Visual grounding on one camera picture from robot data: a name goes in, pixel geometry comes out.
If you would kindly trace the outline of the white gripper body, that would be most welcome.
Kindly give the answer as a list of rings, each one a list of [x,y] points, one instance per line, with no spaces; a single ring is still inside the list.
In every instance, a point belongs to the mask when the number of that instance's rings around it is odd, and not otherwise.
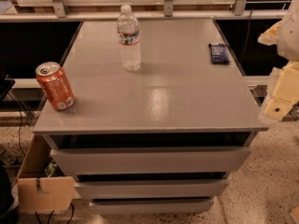
[[[299,61],[299,0],[292,0],[278,29],[278,55]]]

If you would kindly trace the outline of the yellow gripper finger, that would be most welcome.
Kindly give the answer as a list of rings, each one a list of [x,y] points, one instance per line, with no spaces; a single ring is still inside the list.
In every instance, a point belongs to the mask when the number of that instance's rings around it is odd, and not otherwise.
[[[281,21],[278,21],[265,32],[260,34],[260,36],[258,37],[258,42],[266,46],[276,45],[276,43],[278,42],[278,32],[280,25]]]
[[[266,96],[259,121],[274,124],[299,102],[299,62],[288,62],[281,69],[274,67],[269,75]]]

